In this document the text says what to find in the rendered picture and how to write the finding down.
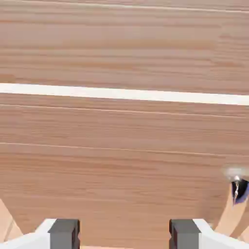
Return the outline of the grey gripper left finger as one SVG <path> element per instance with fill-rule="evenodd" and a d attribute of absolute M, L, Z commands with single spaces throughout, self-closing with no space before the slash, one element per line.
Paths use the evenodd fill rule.
<path fill-rule="evenodd" d="M 35 232 L 0 243 L 0 249 L 80 249 L 78 219 L 48 218 Z"/>

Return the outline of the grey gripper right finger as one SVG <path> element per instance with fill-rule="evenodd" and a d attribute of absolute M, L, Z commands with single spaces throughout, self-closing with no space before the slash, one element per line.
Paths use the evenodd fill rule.
<path fill-rule="evenodd" d="M 215 232 L 204 219 L 171 219 L 169 249 L 249 249 L 249 244 Z"/>

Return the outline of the light wood cabinet door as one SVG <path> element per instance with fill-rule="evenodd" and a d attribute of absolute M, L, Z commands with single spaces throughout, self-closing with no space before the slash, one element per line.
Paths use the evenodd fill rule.
<path fill-rule="evenodd" d="M 249 94 L 249 11 L 0 0 L 0 80 Z"/>
<path fill-rule="evenodd" d="M 249 206 L 249 106 L 0 93 L 0 198 L 22 232 L 78 218 L 84 245 L 167 249 L 168 221 L 238 237 Z"/>

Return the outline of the light wood cabinet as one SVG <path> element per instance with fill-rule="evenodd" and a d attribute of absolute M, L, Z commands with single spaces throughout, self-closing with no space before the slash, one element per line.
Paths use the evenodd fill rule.
<path fill-rule="evenodd" d="M 38 0 L 38 1 L 63 2 L 62 0 Z M 102 4 L 102 5 L 113 5 L 113 4 L 103 4 L 99 1 L 91 3 Z M 151 3 L 147 3 L 146 5 L 139 5 L 135 3 L 132 6 L 159 7 L 159 6 L 153 6 Z M 193 8 L 193 7 L 186 5 L 180 8 Z M 219 7 L 215 6 L 214 1 L 209 1 L 209 7 L 204 8 L 204 0 L 201 0 L 199 6 L 196 9 L 198 8 L 211 9 L 211 10 L 249 11 L 249 0 L 239 0 L 239 6 L 236 7 L 235 9 L 232 9 L 229 6 L 224 6 L 223 9 L 220 9 Z M 193 91 L 168 91 L 168 90 L 153 90 L 153 89 L 124 89 L 124 88 L 103 88 L 103 87 L 65 86 L 65 85 L 59 86 L 59 85 L 29 84 L 29 83 L 9 83 L 9 82 L 3 82 L 1 80 L 0 80 L 0 93 L 38 95 L 38 96 L 170 102 L 170 103 L 183 102 L 189 104 L 213 104 L 213 105 L 222 104 L 230 106 L 232 105 L 249 106 L 249 94 L 243 95 L 243 94 L 229 94 L 229 93 L 205 93 L 205 92 L 193 92 Z M 245 229 L 238 237 L 245 235 L 244 232 Z"/>

